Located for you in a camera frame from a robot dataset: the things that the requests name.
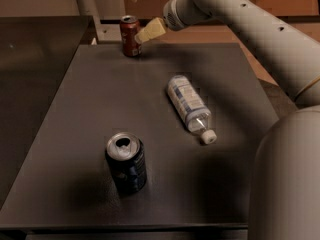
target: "can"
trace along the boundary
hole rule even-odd
[[[126,15],[121,18],[120,32],[124,55],[134,57],[141,54],[141,44],[134,39],[139,30],[140,22],[135,16]]]
[[[147,171],[144,146],[129,132],[121,132],[107,142],[106,160],[119,192],[135,193],[145,185]]]

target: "plastic bottle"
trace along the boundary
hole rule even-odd
[[[204,144],[215,142],[217,135],[209,129],[211,112],[189,80],[182,75],[174,76],[168,83],[167,93],[187,129],[199,135]]]

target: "can pull tab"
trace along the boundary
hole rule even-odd
[[[117,151],[119,155],[128,156],[131,154],[131,141],[128,138],[116,141]]]

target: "bottle label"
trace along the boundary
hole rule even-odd
[[[168,95],[184,122],[189,113],[205,108],[202,99],[185,77],[172,79],[168,86]]]

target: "can lid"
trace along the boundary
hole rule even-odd
[[[217,140],[217,135],[213,130],[207,130],[201,135],[201,140],[204,144],[208,145]]]
[[[137,21],[137,17],[133,15],[125,15],[121,18],[121,22],[123,23],[134,23]]]
[[[107,143],[108,155],[117,161],[126,161],[134,157],[140,148],[139,139],[131,133],[118,133]]]

